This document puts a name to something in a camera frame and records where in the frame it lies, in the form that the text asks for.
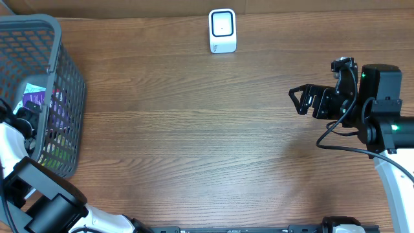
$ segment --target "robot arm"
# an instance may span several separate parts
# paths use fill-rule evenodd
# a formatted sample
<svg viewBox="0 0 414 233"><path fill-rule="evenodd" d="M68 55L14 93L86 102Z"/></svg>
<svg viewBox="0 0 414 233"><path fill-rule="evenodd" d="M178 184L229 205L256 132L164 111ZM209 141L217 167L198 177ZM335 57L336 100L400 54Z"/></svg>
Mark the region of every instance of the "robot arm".
<svg viewBox="0 0 414 233"><path fill-rule="evenodd" d="M397 149L395 154L389 154L387 151L381 154L414 173L414 149ZM387 194L394 231L414 232L413 182L392 164L378 158L373 160Z"/></svg>
<svg viewBox="0 0 414 233"><path fill-rule="evenodd" d="M9 124L6 121L0 123L0 160L9 195L7 201L18 232L61 232L67 228L70 233L85 230L134 233L138 229L151 233L136 219L108 214L86 204L86 197L77 188L29 159L25 136L18 130L21 126L10 125L16 126L16 120L8 120ZM43 197L24 213L20 208L32 188L40 191ZM0 220L7 223L3 205L1 210Z"/></svg>
<svg viewBox="0 0 414 233"><path fill-rule="evenodd" d="M298 114L306 115L313 107L314 118L338 120L349 111L340 123L358 129L366 152L385 156L405 169L403 173L384 159L369 156L384 185L395 232L414 232L414 118L400 115L401 71L393 65L364 65L356 105L350 109L357 94L350 71L357 77L358 66L353 58L340 58L331 68L338 78L336 87L307 84L290 90ZM294 96L298 91L302 92L300 100Z"/></svg>

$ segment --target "gray mesh basket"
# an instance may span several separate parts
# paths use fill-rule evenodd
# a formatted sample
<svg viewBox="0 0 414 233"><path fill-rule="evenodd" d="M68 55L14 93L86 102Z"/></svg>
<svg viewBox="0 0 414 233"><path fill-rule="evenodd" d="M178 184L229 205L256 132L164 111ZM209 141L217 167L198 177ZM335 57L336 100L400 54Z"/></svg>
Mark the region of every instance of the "gray mesh basket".
<svg viewBox="0 0 414 233"><path fill-rule="evenodd" d="M0 84L0 98L12 109L25 101L29 86L44 88L27 97L41 111L30 157L61 177L73 175L86 86L61 42L56 19L41 14L0 17Z"/></svg>

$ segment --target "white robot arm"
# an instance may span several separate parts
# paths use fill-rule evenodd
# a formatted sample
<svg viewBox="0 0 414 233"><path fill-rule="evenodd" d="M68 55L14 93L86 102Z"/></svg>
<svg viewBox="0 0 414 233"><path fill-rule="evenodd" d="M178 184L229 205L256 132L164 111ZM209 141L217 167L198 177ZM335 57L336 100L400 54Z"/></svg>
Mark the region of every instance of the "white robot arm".
<svg viewBox="0 0 414 233"><path fill-rule="evenodd" d="M414 149L398 149L396 154L381 153L414 174ZM414 232L414 184L398 168L374 158L384 185L395 232Z"/></svg>
<svg viewBox="0 0 414 233"><path fill-rule="evenodd" d="M4 178L6 179L13 172L14 166L18 162L25 157L28 158L28 154L25 149L25 138L22 133L5 122L0 123L0 139L0 160ZM137 227L145 227L139 221L129 219L126 216L108 214L88 204L85 205L85 208L87 215L81 217L73 224L69 230L70 233L85 232L85 230L95 230L101 233L134 233ZM0 212L1 220L7 223L4 218L5 213L3 209ZM23 224L16 224L16 228L20 233L28 232L25 227Z"/></svg>

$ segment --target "item in basket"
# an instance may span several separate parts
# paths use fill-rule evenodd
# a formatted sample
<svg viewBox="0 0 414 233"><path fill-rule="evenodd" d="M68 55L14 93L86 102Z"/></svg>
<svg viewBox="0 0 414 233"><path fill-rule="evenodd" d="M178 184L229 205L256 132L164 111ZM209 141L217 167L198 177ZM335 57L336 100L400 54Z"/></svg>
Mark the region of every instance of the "item in basket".
<svg viewBox="0 0 414 233"><path fill-rule="evenodd" d="M65 112L61 104L66 104L66 97L64 98L63 94L60 94L60 90L53 91L53 94L59 101L53 101L53 99L50 101L50 108L53 107L53 111L55 112L55 115L53 115L50 120L57 128L65 129L68 126L64 123L64 121L69 122L69 113ZM19 110L21 107L29 109L26 107L26 103L28 101L31 101L37 105L42 105L45 102L45 95L46 88L39 87L31 83L26 84L25 92L23 93L23 99L17 104L13 113L16 114L17 110ZM61 116L65 120L59 119L56 115Z"/></svg>
<svg viewBox="0 0 414 233"><path fill-rule="evenodd" d="M25 92L23 93L23 99L20 101L13 113L16 114L19 108L24 107L27 101L34 102L35 104L41 105L45 101L46 88L39 87L33 84L26 84Z"/></svg>
<svg viewBox="0 0 414 233"><path fill-rule="evenodd" d="M61 145L61 148L59 146L55 146L53 143L49 143L44 150L48 151L50 154L56 156L57 158L60 158L61 160L69 161L70 157L67 150L73 150L71 143L62 135L59 135L56 138L56 142L58 143L58 145ZM63 165L60 161L51 158L44 159L41 164L50 169L59 169L60 166Z"/></svg>

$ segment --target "white box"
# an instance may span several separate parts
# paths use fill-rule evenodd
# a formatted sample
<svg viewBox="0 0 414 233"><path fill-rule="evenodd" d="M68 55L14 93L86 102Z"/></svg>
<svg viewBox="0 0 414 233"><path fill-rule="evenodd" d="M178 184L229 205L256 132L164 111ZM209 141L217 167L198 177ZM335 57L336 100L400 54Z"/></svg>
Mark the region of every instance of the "white box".
<svg viewBox="0 0 414 233"><path fill-rule="evenodd" d="M237 48L235 13L232 9L216 9L208 14L210 50L212 53L234 52Z"/></svg>

